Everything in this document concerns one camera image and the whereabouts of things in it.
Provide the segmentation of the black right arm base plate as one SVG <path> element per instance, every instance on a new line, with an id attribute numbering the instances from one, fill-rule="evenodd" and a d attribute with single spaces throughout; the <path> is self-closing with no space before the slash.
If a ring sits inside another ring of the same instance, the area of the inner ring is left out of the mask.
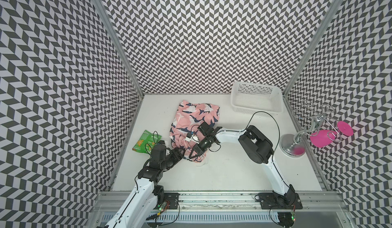
<path id="1" fill-rule="evenodd" d="M 275 192 L 258 193 L 255 200 L 260 203 L 263 210 L 302 210 L 303 205 L 298 193 L 286 193 L 280 195 Z"/>

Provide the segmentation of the pink shark print shorts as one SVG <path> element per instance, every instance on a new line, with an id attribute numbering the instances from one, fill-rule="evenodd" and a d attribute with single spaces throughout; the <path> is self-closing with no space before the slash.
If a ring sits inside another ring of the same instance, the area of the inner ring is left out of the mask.
<path id="1" fill-rule="evenodd" d="M 195 163 L 203 162 L 206 158 L 205 153 L 193 159 L 189 158 L 197 142 L 205 138 L 198 127 L 205 122 L 213 128 L 219 121 L 219 113 L 220 106 L 218 105 L 181 101 L 169 130 L 172 148 L 185 150 L 186 160 Z"/>

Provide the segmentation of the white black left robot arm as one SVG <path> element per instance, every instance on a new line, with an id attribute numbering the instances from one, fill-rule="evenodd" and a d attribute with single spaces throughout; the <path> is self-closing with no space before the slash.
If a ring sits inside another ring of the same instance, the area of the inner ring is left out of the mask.
<path id="1" fill-rule="evenodd" d="M 164 202 L 164 188 L 158 185 L 163 173 L 185 156 L 181 148 L 169 149 L 160 141 L 135 177 L 135 187 L 106 228 L 141 228 L 150 212 Z"/>

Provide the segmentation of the white perforated plastic basket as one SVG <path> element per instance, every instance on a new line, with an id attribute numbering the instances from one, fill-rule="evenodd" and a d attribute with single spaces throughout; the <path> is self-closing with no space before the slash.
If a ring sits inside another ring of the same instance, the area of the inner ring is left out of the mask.
<path id="1" fill-rule="evenodd" d="M 231 89 L 230 103 L 234 111 L 253 114 L 265 111 L 281 114 L 284 111 L 282 91 L 276 86 L 235 82 Z"/>

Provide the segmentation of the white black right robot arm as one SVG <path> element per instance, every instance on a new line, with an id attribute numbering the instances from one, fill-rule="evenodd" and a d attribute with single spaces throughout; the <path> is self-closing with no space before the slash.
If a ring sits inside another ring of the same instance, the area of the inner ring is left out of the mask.
<path id="1" fill-rule="evenodd" d="M 283 209 L 300 210 L 303 208 L 298 193 L 293 185 L 289 184 L 275 159 L 275 146 L 256 126 L 247 124 L 244 129 L 231 130 L 223 127 L 213 128 L 203 122 L 197 130 L 190 130 L 187 138 L 196 144 L 193 146 L 189 159 L 198 158 L 209 150 L 215 143 L 239 143 L 247 156 L 256 164 L 263 167 L 271 187 L 271 192 L 260 192 L 255 200 L 260 202 L 263 210 Z"/>

